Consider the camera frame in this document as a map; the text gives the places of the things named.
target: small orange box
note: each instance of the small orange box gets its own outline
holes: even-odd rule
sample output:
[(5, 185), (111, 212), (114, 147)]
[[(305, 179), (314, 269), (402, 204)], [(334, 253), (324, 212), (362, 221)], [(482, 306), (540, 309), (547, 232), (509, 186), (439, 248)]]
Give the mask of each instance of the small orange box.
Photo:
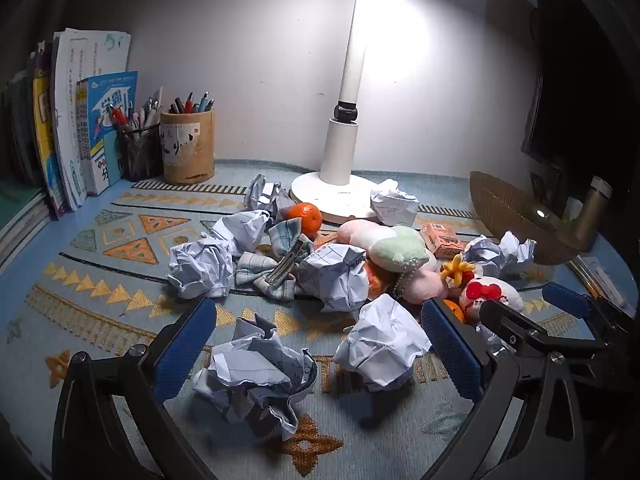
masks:
[(429, 222), (421, 230), (420, 234), (436, 258), (450, 260), (466, 247), (464, 242), (456, 236), (455, 232), (443, 224)]

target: wicker tray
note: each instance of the wicker tray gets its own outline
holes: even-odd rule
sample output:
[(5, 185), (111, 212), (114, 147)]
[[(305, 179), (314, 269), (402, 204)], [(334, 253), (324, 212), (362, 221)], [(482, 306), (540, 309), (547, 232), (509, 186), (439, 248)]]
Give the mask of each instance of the wicker tray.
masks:
[(538, 242), (534, 254), (537, 264), (564, 264), (580, 253), (580, 241), (575, 235), (523, 190), (472, 171), (469, 191), (476, 213), (494, 236), (501, 238), (506, 231), (512, 231), (520, 240), (532, 238)]

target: red pen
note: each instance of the red pen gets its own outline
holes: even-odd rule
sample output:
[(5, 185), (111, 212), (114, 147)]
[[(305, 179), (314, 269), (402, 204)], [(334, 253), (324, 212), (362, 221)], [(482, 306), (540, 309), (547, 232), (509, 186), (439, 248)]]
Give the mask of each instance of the red pen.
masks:
[(187, 97), (187, 102), (185, 102), (184, 104), (184, 113), (190, 114), (192, 108), (193, 108), (193, 92), (191, 92), (189, 94), (189, 97)]

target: white lamp base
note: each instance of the white lamp base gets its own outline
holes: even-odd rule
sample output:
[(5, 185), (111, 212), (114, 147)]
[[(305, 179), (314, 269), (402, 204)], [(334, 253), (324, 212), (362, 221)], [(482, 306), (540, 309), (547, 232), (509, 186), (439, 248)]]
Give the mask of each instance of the white lamp base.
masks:
[(351, 175), (346, 186), (334, 186), (320, 180), (320, 173), (307, 173), (291, 183), (291, 195), (299, 202), (310, 202), (327, 222), (343, 224), (354, 218), (375, 218), (371, 209), (371, 188), (376, 184)]

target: bamboo pen holder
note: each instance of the bamboo pen holder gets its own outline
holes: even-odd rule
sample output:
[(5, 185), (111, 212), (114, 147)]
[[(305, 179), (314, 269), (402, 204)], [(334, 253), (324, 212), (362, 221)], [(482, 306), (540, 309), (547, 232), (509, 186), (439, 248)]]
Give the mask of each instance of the bamboo pen holder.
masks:
[(197, 114), (160, 114), (164, 179), (169, 184), (199, 184), (214, 174), (213, 110)]

